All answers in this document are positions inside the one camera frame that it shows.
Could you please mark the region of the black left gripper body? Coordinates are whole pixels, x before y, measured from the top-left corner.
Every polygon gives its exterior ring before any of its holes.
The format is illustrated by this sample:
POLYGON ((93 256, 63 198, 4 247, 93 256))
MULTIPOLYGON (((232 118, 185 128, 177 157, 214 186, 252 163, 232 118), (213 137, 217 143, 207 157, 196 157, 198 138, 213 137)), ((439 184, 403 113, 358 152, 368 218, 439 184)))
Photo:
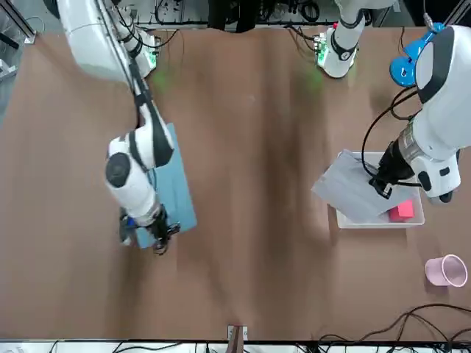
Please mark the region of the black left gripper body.
POLYGON ((399 143, 392 141, 380 159, 377 177, 382 180, 407 180, 413 175, 413 170, 400 152, 399 143))

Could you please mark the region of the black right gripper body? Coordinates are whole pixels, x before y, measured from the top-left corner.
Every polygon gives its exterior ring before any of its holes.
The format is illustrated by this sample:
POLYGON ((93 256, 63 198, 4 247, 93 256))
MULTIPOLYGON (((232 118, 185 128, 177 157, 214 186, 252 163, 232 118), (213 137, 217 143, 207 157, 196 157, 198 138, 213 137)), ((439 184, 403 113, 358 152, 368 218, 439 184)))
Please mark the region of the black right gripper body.
POLYGON ((157 241, 167 241, 169 239, 167 212, 161 207, 158 213, 154 214, 153 222, 149 225, 149 232, 157 241))

